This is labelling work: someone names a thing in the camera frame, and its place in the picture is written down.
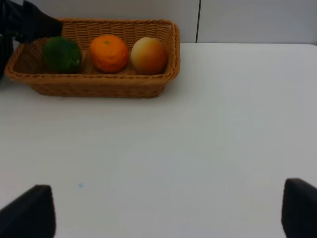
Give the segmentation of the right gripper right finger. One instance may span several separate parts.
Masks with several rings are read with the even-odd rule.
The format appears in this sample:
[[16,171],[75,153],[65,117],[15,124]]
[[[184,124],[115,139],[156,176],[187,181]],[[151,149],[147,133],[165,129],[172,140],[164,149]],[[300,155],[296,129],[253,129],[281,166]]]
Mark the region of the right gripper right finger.
[[281,223],[287,238],[317,237],[317,188],[300,178],[284,184]]

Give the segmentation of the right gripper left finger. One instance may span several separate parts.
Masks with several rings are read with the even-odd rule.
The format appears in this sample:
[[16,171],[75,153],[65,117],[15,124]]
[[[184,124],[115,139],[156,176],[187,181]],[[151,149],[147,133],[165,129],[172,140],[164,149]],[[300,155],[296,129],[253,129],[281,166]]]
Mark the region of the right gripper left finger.
[[56,217],[52,188],[36,185],[0,210],[2,238],[53,238]]

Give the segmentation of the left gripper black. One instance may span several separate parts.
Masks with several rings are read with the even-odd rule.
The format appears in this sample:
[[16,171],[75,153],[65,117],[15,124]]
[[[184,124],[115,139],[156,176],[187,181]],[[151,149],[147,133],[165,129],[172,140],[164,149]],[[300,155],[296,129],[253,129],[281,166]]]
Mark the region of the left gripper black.
[[45,37],[60,36],[63,23],[44,14],[29,1],[0,1],[0,35],[28,43]]

